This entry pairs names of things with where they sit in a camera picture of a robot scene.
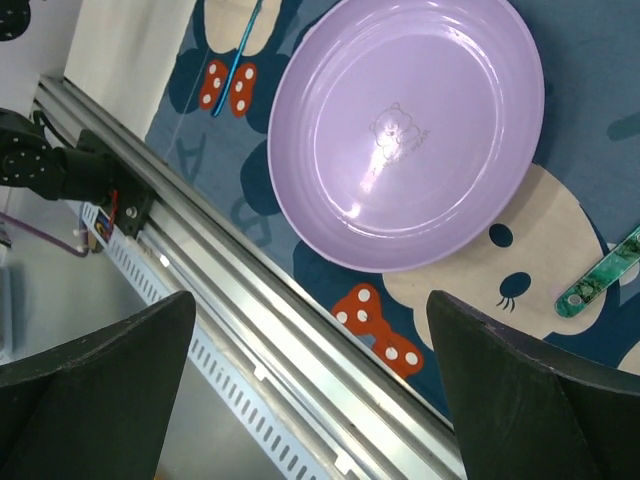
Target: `gray floor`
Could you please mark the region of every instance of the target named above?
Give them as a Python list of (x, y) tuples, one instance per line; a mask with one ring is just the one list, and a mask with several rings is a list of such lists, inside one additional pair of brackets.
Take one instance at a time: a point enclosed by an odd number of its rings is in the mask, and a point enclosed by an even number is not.
[[(77, 219), (63, 203), (13, 191), (9, 214), (70, 244)], [(143, 308), (105, 255), (76, 259), (10, 229), (15, 358), (33, 355)], [(187, 361), (160, 462), (163, 480), (282, 478), (273, 463)]]

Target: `cartoon eye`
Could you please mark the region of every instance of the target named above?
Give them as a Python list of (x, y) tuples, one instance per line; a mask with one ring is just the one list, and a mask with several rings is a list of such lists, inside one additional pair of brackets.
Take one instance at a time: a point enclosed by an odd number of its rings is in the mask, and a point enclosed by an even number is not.
[(489, 238), (493, 244), (500, 248), (507, 248), (513, 244), (511, 229), (502, 223), (494, 223), (489, 228)]
[(523, 295), (531, 286), (531, 275), (524, 272), (516, 272), (505, 278), (500, 284), (500, 295), (502, 300), (496, 307), (502, 306), (503, 310), (511, 307), (513, 312), (516, 308), (516, 298)]

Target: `white polka dot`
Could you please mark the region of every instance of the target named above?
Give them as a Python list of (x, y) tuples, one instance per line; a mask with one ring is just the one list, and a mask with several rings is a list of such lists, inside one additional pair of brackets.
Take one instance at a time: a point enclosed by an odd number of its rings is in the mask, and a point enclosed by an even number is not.
[(404, 359), (407, 361), (407, 363), (409, 365), (417, 365), (418, 364), (418, 356), (413, 352), (407, 353), (404, 356)]
[(360, 300), (362, 303), (368, 302), (370, 298), (371, 298), (371, 292), (366, 288), (363, 288), (358, 292), (358, 300)]
[[(615, 243), (608, 243), (607, 246), (609, 250), (613, 250), (616, 248)], [(633, 267), (631, 267), (627, 273), (620, 277), (620, 286), (624, 287), (625, 285), (629, 285), (640, 275), (640, 264), (636, 263)]]
[(384, 354), (387, 356), (389, 360), (395, 360), (396, 358), (398, 358), (398, 351), (393, 347), (387, 348)]

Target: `blue pen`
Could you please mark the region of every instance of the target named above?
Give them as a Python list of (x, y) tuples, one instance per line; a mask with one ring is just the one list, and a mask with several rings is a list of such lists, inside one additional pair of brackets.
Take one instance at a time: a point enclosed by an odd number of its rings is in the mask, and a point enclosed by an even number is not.
[(253, 29), (253, 24), (256, 23), (256, 18), (258, 18), (258, 14), (262, 9), (262, 0), (258, 0), (256, 6), (253, 9), (253, 13), (251, 13), (251, 18), (249, 19), (249, 23), (247, 24), (247, 28), (242, 35), (242, 40), (240, 41), (240, 46), (238, 47), (238, 53), (236, 53), (236, 57), (233, 59), (233, 64), (231, 65), (231, 70), (229, 70), (229, 75), (227, 75), (227, 79), (224, 82), (224, 88), (222, 90), (222, 94), (218, 97), (215, 106), (213, 107), (213, 116), (217, 117), (220, 115), (222, 111), (222, 106), (224, 102), (227, 100), (227, 96), (229, 95), (229, 89), (231, 88), (231, 82), (233, 82), (233, 76), (236, 74), (236, 70), (238, 69), (238, 63), (240, 63), (240, 57), (244, 52), (244, 48), (247, 46), (247, 41), (249, 40), (249, 35), (251, 35), (251, 30)]

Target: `cable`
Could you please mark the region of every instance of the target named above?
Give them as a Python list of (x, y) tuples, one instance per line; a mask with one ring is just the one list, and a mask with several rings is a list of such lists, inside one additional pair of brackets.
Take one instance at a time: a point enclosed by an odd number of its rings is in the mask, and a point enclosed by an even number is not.
[(33, 121), (43, 129), (43, 132), (44, 127), (47, 127), (53, 136), (56, 137), (65, 147), (74, 148), (73, 145), (71, 145), (71, 143), (58, 131), (58, 129), (53, 126), (51, 120), (47, 118), (42, 110), (36, 110), (33, 112)]
[(32, 227), (31, 225), (28, 225), (28, 224), (26, 224), (24, 222), (21, 222), (17, 218), (13, 218), (13, 217), (7, 215), (6, 213), (0, 212), (0, 220), (3, 220), (6, 223), (10, 223), (10, 224), (12, 224), (12, 225), (24, 230), (25, 232), (29, 232), (32, 235), (35, 235), (36, 237), (38, 237), (38, 238), (40, 238), (40, 239), (42, 239), (42, 240), (44, 240), (46, 242), (49, 242), (49, 243), (51, 243), (52, 245), (55, 245), (58, 248), (61, 248), (65, 252), (68, 252), (71, 255), (75, 256), (75, 257), (85, 258), (87, 255), (89, 255), (88, 242), (86, 242), (84, 245), (82, 245), (80, 247), (82, 249), (82, 251), (80, 251), (80, 250), (72, 247), (71, 245), (67, 245), (62, 240), (58, 240), (56, 237), (53, 237), (53, 236), (49, 235), (48, 233), (45, 233), (45, 232), (43, 232), (41, 230), (38, 230), (35, 227)]

